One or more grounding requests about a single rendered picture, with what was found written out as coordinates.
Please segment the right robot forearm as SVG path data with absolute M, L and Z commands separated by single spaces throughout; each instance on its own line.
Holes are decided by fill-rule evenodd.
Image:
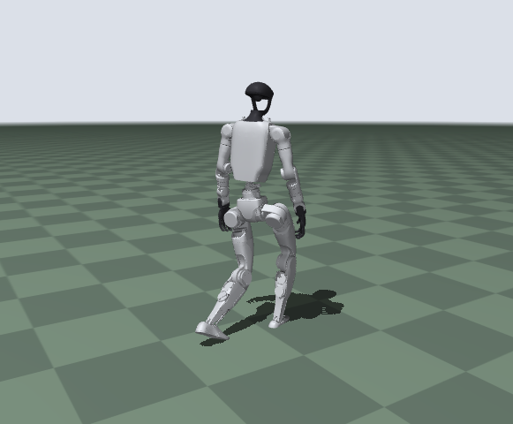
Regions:
M 302 194 L 302 191 L 300 188 L 298 171 L 294 165 L 293 165 L 293 169 L 294 169 L 296 178 L 290 179 L 286 183 L 286 185 L 287 185 L 287 188 L 289 189 L 290 199 L 291 199 L 291 202 L 293 203 L 294 211 L 297 213 L 297 210 L 296 210 L 297 206 L 302 206 L 304 208 L 304 211 L 306 209 L 306 206 L 305 206 L 305 203 L 303 202 L 303 194 Z

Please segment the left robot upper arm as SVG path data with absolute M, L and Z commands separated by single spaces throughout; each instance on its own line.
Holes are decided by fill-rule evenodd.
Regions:
M 231 135 L 233 124 L 226 124 L 221 130 L 221 144 L 219 147 L 219 154 L 216 168 L 223 174 L 230 174 L 232 169 L 230 167 L 230 149 L 231 149 Z

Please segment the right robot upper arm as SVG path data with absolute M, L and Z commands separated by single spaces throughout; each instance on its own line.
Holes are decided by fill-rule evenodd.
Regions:
M 277 144 L 278 154 L 283 165 L 281 168 L 281 176 L 283 180 L 296 178 L 293 169 L 290 131 L 286 127 L 278 125 L 270 125 L 269 130 L 272 141 Z

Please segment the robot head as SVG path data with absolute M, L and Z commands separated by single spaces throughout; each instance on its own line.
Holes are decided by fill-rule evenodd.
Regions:
M 266 115 L 269 111 L 272 97 L 274 95 L 272 89 L 262 82 L 254 82 L 250 84 L 245 90 L 245 94 L 250 96 L 252 99 L 253 110 L 248 118 L 244 119 L 244 121 L 248 122 L 257 122 L 263 121 L 262 116 Z M 265 110 L 258 110 L 256 106 L 256 102 L 260 102 L 261 100 L 268 100 L 268 105 Z

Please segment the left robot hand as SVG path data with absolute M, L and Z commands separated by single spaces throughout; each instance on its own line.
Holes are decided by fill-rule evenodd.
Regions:
M 224 205 L 224 206 L 223 206 L 223 204 L 222 204 L 222 200 L 221 200 L 220 198 L 218 198 L 218 207 L 220 208 L 219 213 L 218 213 L 218 218 L 219 218 L 219 226 L 220 226 L 220 228 L 221 228 L 221 230 L 222 230 L 222 231 L 228 231 L 228 230 L 227 230 L 227 228 L 228 228 L 230 231 L 232 231 L 232 229 L 231 229 L 230 227 L 228 227 L 227 225 L 226 225 L 226 226 L 227 226 L 227 228 L 226 228 L 226 226 L 225 226 L 225 222 L 224 222 L 224 219 L 223 219 L 223 217 L 224 217 L 225 213 L 226 213 L 228 210 L 230 210 L 229 206 L 230 206 L 230 203 L 229 203 L 229 204 L 227 204 L 227 205 Z M 223 224 L 223 226 L 222 226 L 222 224 Z M 224 229 L 223 229 L 223 228 L 224 228 Z

